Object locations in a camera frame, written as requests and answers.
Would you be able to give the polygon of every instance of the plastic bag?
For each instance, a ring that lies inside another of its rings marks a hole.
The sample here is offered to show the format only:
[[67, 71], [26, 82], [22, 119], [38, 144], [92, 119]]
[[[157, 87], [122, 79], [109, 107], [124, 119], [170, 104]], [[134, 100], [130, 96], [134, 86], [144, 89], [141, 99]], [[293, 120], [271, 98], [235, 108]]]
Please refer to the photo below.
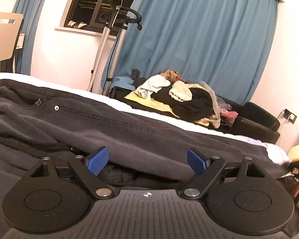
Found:
[[218, 104], [219, 113], [225, 112], [225, 111], [230, 111], [232, 109], [230, 104], [226, 103], [222, 98], [218, 97], [217, 95], [216, 95], [216, 101]]

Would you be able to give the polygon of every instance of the garment steamer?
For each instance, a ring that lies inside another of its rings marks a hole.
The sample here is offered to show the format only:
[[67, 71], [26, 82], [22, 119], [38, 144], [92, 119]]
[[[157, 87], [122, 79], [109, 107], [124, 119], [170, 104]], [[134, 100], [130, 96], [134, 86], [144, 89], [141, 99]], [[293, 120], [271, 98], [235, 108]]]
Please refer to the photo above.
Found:
[[95, 59], [95, 62], [94, 62], [94, 68], [91, 71], [92, 76], [91, 76], [91, 80], [90, 80], [87, 91], [91, 92], [92, 89], [93, 89], [97, 69], [100, 65], [100, 61], [101, 61], [101, 58], [102, 58], [102, 53], [103, 53], [106, 41], [107, 41], [107, 38], [110, 34], [110, 31], [111, 31], [112, 27], [114, 26], [114, 23], [115, 23], [116, 18], [119, 14], [119, 11], [124, 9], [125, 11], [132, 12], [136, 16], [136, 19], [126, 17], [126, 19], [123, 20], [123, 26], [120, 30], [120, 33], [117, 36], [117, 41], [116, 41], [117, 48], [115, 49], [115, 47], [114, 47], [114, 57], [113, 57], [112, 66], [111, 66], [111, 69], [110, 69], [109, 74], [106, 77], [106, 81], [105, 81], [105, 89], [103, 90], [103, 95], [105, 95], [105, 96], [108, 96], [109, 91], [110, 91], [110, 86], [111, 86], [111, 83], [112, 83], [115, 67], [116, 67], [117, 60], [118, 60], [119, 55], [120, 55], [120, 50], [122, 48], [122, 44], [123, 44], [123, 41], [124, 41], [126, 31], [128, 29], [128, 24], [129, 23], [137, 23], [137, 29], [138, 30], [142, 29], [142, 26], [140, 25], [140, 21], [142, 20], [142, 17], [137, 11], [135, 11], [131, 8], [122, 7], [122, 1], [123, 0], [108, 0], [108, 1], [109, 1], [109, 4], [111, 5], [111, 8], [112, 8], [111, 17], [108, 20], [108, 22], [106, 22], [105, 25], [104, 25], [102, 38], [101, 38], [101, 43], [98, 46], [96, 59]]

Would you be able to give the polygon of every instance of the electrical socket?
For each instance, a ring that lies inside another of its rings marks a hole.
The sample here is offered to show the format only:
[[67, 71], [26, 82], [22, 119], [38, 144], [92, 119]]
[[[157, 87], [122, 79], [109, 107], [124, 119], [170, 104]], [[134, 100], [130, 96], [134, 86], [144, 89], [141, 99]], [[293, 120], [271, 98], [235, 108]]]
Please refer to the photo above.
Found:
[[287, 109], [284, 110], [283, 117], [284, 117], [285, 119], [288, 119], [288, 118], [289, 118], [289, 121], [290, 121], [292, 124], [295, 123], [296, 118], [297, 118], [297, 116], [296, 116], [295, 114], [293, 114], [292, 112], [290, 112], [290, 111], [287, 110]]

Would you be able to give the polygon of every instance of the window sill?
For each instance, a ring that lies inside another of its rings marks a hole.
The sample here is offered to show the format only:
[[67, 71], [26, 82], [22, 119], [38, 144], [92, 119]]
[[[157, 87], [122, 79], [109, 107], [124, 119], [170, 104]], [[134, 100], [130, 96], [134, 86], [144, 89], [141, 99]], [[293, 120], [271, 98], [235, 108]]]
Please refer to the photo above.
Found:
[[[77, 33], [77, 34], [84, 34], [84, 35], [88, 35], [88, 36], [100, 36], [100, 37], [102, 36], [102, 33], [94, 32], [94, 31], [90, 31], [90, 30], [78, 29], [78, 28], [54, 27], [54, 30], [72, 32], [72, 33]], [[111, 39], [114, 41], [114, 40], [116, 40], [116, 37], [109, 35], [108, 39]]]

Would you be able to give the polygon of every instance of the logo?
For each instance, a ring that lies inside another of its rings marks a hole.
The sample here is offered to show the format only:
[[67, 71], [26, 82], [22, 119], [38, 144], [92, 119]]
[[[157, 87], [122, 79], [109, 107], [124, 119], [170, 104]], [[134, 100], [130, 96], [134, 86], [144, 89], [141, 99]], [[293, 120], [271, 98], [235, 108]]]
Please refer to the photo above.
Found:
[[152, 193], [150, 193], [150, 192], [145, 192], [144, 194], [142, 194], [144, 197], [147, 197], [147, 198], [149, 198], [149, 197], [151, 197], [151, 196], [153, 196], [154, 194], [152, 194]]

